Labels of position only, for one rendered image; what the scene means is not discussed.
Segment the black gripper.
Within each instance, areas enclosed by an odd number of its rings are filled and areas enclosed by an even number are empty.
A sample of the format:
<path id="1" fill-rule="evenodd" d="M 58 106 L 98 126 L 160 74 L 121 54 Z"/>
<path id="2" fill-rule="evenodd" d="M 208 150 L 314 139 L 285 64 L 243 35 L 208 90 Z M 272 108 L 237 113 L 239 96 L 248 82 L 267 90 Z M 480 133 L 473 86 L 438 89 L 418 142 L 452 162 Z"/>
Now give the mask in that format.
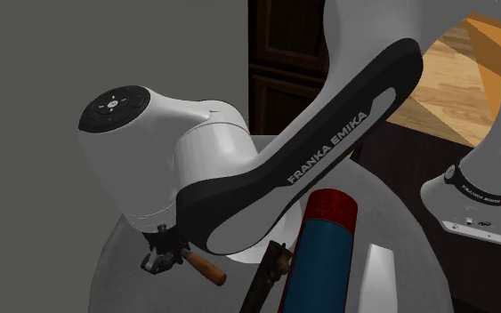
<path id="1" fill-rule="evenodd" d="M 177 263 L 183 263 L 181 249 L 189 250 L 189 242 L 182 236 L 176 226 L 171 228 L 165 224 L 157 227 L 157 232 L 143 233 L 151 248 L 157 251 L 148 253 L 141 262 L 141 269 L 152 275 L 168 271 Z"/>

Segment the wooden handled tool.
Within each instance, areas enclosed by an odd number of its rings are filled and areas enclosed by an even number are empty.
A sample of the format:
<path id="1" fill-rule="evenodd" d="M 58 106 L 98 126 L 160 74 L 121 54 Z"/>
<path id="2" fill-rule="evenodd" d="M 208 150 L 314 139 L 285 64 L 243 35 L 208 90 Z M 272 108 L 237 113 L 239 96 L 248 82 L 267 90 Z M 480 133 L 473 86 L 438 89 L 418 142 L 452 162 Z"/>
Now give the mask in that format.
<path id="1" fill-rule="evenodd" d="M 213 263 L 185 248 L 182 248 L 180 253 L 181 256 L 206 279 L 217 286 L 222 286 L 225 283 L 227 279 L 226 273 Z"/>

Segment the grey round table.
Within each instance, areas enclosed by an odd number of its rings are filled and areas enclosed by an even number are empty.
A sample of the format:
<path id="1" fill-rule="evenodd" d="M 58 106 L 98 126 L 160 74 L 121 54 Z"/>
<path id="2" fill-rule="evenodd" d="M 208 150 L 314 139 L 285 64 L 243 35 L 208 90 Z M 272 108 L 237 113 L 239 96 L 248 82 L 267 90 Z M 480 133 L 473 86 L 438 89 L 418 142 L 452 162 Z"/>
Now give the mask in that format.
<path id="1" fill-rule="evenodd" d="M 358 204 L 345 313 L 358 313 L 372 244 L 394 254 L 398 313 L 454 313 L 448 280 L 422 227 L 381 180 L 344 159 L 316 186 L 339 189 Z M 187 263 L 151 275 L 141 269 L 147 252 L 142 234 L 120 218 L 102 248 L 87 313 L 239 313 L 257 270 L 254 264 L 205 253 L 227 275 L 217 286 Z"/>

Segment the white wedge shaped object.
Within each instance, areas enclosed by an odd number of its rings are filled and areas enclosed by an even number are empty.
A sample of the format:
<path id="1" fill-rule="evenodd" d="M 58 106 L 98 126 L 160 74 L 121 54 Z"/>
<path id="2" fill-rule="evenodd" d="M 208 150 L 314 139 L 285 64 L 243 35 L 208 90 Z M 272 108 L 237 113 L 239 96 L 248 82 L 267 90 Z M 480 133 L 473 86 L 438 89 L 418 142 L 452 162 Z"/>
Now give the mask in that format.
<path id="1" fill-rule="evenodd" d="M 360 286 L 358 313 L 398 313 L 394 253 L 371 244 Z"/>

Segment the blue cylinder with red cap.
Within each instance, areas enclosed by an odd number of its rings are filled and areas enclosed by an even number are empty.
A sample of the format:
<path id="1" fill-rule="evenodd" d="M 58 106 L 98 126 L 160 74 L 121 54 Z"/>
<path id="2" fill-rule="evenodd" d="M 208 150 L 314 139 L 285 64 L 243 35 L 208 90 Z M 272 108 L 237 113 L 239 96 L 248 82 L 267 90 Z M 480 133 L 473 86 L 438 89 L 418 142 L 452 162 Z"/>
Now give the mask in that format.
<path id="1" fill-rule="evenodd" d="M 310 193 L 277 313 L 344 313 L 358 205 L 338 189 Z"/>

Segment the dark wooden panelled door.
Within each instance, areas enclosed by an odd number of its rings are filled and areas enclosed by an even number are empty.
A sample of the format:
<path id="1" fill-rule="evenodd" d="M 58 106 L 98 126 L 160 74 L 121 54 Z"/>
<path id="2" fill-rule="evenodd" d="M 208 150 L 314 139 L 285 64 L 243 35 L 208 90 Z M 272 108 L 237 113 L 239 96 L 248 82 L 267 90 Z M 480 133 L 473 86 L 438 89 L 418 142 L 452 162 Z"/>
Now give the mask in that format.
<path id="1" fill-rule="evenodd" d="M 253 134 L 280 133 L 328 72 L 326 0 L 248 0 L 248 106 Z"/>

